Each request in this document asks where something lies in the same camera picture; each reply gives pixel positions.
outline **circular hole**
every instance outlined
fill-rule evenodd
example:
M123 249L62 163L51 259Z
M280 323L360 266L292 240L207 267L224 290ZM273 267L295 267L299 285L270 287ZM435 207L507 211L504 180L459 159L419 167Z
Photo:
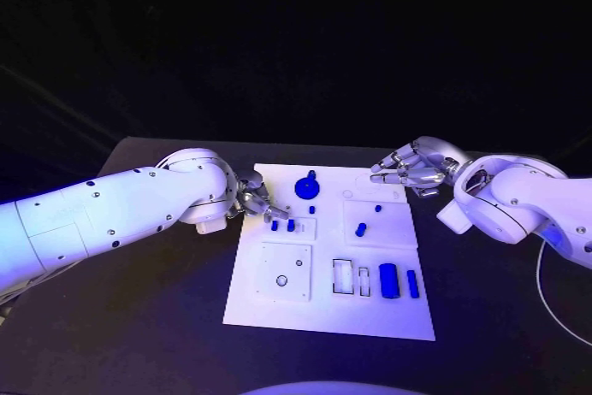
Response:
M280 275L275 282L277 283L279 286L285 286L288 284L288 277L285 275Z

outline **black table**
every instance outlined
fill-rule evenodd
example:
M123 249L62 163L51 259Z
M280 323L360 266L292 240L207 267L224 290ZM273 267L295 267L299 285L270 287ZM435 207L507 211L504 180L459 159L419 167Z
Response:
M367 167L389 149L126 139L101 175L188 147L234 169L256 162ZM429 393L592 393L592 348L537 296L540 240L504 245L436 219L451 190L409 192L436 342L223 324L241 234L174 228L96 256L22 295L0 327L0 391L28 394L237 393L350 380ZM592 271L549 251L543 282L566 324L592 335Z

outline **white cable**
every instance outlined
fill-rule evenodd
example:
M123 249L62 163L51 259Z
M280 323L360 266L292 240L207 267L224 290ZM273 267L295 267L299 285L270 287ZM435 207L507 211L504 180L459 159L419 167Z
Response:
M537 260L537 289L539 289L539 296L540 300L543 301L543 304L546 306L546 310L549 311L549 314L552 315L553 319L556 320L558 324L562 326L562 328L571 333L571 335L578 338L586 345L592 346L592 343L586 341L559 321L558 317L555 316L555 313L552 309L549 308L549 304L546 303L546 297L543 295L543 290L540 289L540 262L543 261L543 250L546 248L546 241L543 241L543 245L540 246L540 252L539 252L539 260Z

